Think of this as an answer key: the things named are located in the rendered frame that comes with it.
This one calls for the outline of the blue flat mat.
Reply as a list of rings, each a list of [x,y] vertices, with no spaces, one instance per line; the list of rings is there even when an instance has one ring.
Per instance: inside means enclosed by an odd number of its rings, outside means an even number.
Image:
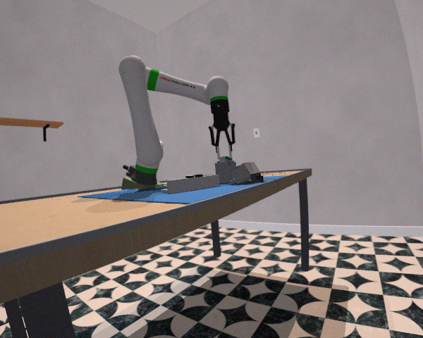
[[[209,187],[204,189],[196,189],[186,192],[178,192],[172,194],[162,194],[152,190],[146,189],[124,189],[126,195],[120,192],[104,192],[107,196],[101,194],[89,194],[87,196],[77,196],[84,198],[93,199],[110,199],[110,200],[121,200],[121,201],[141,201],[141,202],[153,202],[153,203],[165,203],[165,204],[192,204],[205,199],[210,199],[215,196],[220,196],[230,192],[238,191],[247,187],[251,187],[263,182],[256,182],[253,184],[234,184],[237,183],[235,180],[229,183],[220,183],[218,187]],[[110,196],[110,197],[109,197]],[[134,197],[135,196],[135,197]],[[112,198],[111,198],[112,197]]]

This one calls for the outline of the white sloping button panel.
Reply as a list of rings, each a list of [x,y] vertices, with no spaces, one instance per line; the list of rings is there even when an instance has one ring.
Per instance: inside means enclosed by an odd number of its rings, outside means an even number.
[[[261,172],[254,162],[243,163],[231,172],[237,183],[234,184],[253,184],[256,182],[264,182]],[[249,181],[251,178],[251,181]],[[261,180],[262,179],[262,180]]]

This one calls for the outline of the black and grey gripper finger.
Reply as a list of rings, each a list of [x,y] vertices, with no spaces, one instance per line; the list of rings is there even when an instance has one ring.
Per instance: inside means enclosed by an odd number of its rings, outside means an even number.
[[[219,153],[219,137],[220,137],[220,124],[217,125],[217,131],[216,131],[216,143],[214,142],[214,126],[212,125],[211,127],[209,126],[209,130],[210,130],[210,135],[211,135],[211,145],[216,147],[216,152],[217,152],[217,157],[218,160],[220,158],[220,153]]]
[[[232,142],[230,141],[230,138],[229,138],[229,135],[228,135],[228,130],[226,129],[225,123],[223,123],[222,125],[223,125],[224,131],[226,133],[226,137],[227,137],[228,144],[229,144],[228,145],[228,148],[229,148],[229,156],[230,156],[230,158],[232,158],[232,154],[231,154],[231,152],[232,152],[232,144],[235,143],[235,136],[234,136],[234,127],[235,127],[235,124],[234,123],[230,123],[230,126],[231,126],[231,134],[232,134]]]

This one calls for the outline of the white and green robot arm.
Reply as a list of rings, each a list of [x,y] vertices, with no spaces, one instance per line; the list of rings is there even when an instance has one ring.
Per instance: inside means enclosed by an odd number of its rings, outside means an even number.
[[[182,80],[145,67],[144,61],[137,56],[126,56],[120,62],[119,73],[128,99],[137,154],[136,165],[124,165],[123,168],[134,182],[155,185],[164,144],[154,125],[148,90],[201,101],[211,105],[212,114],[228,113],[228,83],[221,76],[211,78],[207,85]]]

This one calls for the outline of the dark table edge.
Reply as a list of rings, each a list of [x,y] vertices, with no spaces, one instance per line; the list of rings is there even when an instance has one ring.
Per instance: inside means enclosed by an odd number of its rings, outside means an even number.
[[[300,171],[302,170],[302,171]],[[238,191],[230,192],[227,194],[223,194],[220,196],[215,196],[210,199],[205,199],[203,201],[198,201],[192,204],[180,206],[177,208],[172,208],[166,211],[153,213],[150,215],[142,216],[139,218],[134,218],[131,220],[123,221],[120,223],[115,223],[112,225],[107,225],[103,227],[98,227],[92,230],[87,230],[84,232],[79,232],[75,234],[66,235],[63,237],[58,237],[55,239],[49,239],[43,242],[37,242],[34,244],[28,244],[25,246],[20,246],[13,249],[8,249],[5,251],[0,251],[0,265],[5,265],[8,263],[20,261],[26,258],[31,258],[33,256],[38,256],[41,254],[46,254],[52,251],[56,251],[59,249],[64,249],[70,246],[74,246],[77,244],[82,244],[85,242],[89,242],[95,239],[99,239],[102,237],[107,237],[109,235],[117,234],[119,232],[124,232],[126,230],[131,230],[136,227],[141,227],[143,225],[148,225],[150,223],[155,223],[160,220],[164,220],[167,218],[171,218],[176,215],[180,215],[183,213],[187,213],[193,210],[196,210],[198,208],[203,208],[205,206],[209,206],[215,203],[218,203],[220,201],[224,201],[226,199],[233,198],[235,196],[239,196],[241,194],[245,194],[251,191],[254,191],[256,189],[260,189],[262,187],[268,186],[270,184],[274,184],[277,182],[280,182],[282,180],[286,180],[290,177],[294,177],[296,175],[305,173],[307,171],[312,170],[311,168],[305,168],[305,169],[294,169],[294,170],[274,170],[274,171],[263,171],[261,173],[277,173],[277,172],[289,172],[289,171],[300,171],[298,173],[294,173],[291,175],[287,175],[285,177],[280,177],[275,180],[271,180],[268,182],[264,182],[261,184],[257,184],[251,187],[247,187],[244,189],[240,189]],[[64,194],[53,194],[53,195],[47,195],[47,196],[36,196],[36,197],[30,197],[30,198],[24,198],[24,199],[13,199],[13,200],[7,200],[7,201],[0,201],[0,204],[8,204],[13,202],[19,202],[19,201],[30,201],[35,199],[46,199],[51,197],[57,197],[57,196],[67,196],[67,195],[74,195],[74,194],[84,194],[84,193],[90,193],[90,192],[100,192],[105,190],[111,190],[111,189],[121,189],[120,187],[109,187],[109,188],[103,188],[103,189],[93,189],[93,190],[87,190],[87,191],[81,191],[81,192],[70,192],[70,193],[64,193]]]

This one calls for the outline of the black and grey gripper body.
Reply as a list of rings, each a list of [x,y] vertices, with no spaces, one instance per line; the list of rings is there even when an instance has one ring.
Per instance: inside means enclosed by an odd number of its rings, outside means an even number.
[[[214,124],[213,126],[217,129],[217,125],[220,124],[219,132],[224,131],[223,123],[225,123],[226,129],[228,129],[230,122],[228,121],[228,113],[227,112],[217,112],[213,114],[214,116]]]

